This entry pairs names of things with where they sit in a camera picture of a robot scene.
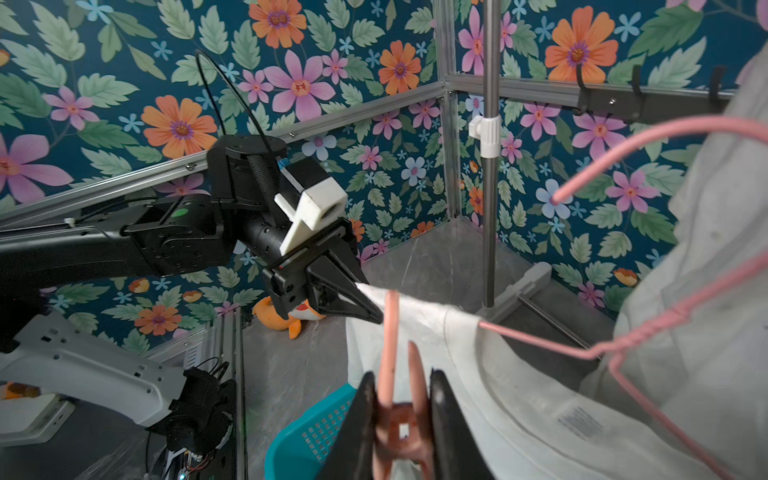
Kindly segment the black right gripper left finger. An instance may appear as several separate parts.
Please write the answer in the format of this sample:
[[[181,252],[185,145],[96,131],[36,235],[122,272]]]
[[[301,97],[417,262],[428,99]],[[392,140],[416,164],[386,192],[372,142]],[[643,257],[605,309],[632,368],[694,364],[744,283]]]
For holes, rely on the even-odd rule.
[[[317,480],[371,480],[378,401],[375,375],[366,372]]]

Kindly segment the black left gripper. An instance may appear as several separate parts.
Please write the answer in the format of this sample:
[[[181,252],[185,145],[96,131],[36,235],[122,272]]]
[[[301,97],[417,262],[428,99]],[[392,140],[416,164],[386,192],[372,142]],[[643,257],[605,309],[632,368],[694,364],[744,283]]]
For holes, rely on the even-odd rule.
[[[358,289],[367,280],[345,218],[346,191],[311,157],[281,169],[278,180],[272,205],[286,224],[239,212],[239,241],[265,262],[261,276],[277,312],[308,301],[322,315],[380,324],[381,309]]]

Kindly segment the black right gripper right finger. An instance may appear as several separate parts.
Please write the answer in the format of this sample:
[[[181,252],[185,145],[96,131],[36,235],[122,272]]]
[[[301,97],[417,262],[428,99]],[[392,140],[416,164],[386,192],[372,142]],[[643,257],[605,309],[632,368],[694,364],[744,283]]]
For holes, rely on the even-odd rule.
[[[429,401],[435,479],[494,479],[442,370],[430,372]]]

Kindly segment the small salmon clothespin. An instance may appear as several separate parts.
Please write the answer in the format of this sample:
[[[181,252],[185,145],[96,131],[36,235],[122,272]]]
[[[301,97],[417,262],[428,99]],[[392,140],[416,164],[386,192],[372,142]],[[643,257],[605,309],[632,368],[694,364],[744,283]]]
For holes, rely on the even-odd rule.
[[[377,376],[373,477],[390,479],[410,462],[423,479],[435,477],[427,381],[418,347],[399,343],[400,296],[384,294],[383,348]]]

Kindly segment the white garment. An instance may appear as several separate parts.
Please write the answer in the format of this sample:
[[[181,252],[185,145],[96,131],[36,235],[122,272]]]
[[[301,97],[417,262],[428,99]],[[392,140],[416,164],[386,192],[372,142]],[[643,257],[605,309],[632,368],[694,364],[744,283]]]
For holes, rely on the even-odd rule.
[[[677,245],[624,302],[629,332],[767,249],[767,148],[712,134],[670,200]],[[623,374],[737,479],[767,475],[767,278],[696,308]]]
[[[648,426],[569,389],[520,358],[479,317],[400,296],[399,343],[442,370],[497,479],[711,479]]]

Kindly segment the pink wire hanger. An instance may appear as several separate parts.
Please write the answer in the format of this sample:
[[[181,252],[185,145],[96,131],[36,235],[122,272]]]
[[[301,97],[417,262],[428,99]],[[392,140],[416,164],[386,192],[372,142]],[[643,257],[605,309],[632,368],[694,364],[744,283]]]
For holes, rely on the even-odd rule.
[[[625,301],[587,393],[640,417],[724,479],[767,475],[767,127],[728,116],[675,120],[610,149],[556,193],[562,200],[643,145],[705,134],[671,200],[678,243]]]

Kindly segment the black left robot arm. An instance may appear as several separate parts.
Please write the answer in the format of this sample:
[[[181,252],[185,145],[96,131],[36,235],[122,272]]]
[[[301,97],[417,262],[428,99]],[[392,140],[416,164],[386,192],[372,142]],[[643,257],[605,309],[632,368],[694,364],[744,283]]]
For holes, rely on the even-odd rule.
[[[1,235],[1,377],[106,407],[156,433],[224,418],[212,373],[165,369],[56,319],[43,290],[107,277],[167,277],[227,264],[237,244],[263,261],[281,316],[301,304],[378,324],[360,290],[344,189],[311,156],[265,134],[226,135],[207,153],[209,194],[119,203]]]

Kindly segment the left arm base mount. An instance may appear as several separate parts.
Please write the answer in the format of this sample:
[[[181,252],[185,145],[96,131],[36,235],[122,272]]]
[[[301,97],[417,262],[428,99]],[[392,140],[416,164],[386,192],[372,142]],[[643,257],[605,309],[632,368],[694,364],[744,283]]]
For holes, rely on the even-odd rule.
[[[183,372],[184,385],[169,414],[148,428],[166,441],[159,458],[147,466],[151,479],[200,479],[226,467],[236,413],[236,382],[228,368],[225,362],[210,371]]]

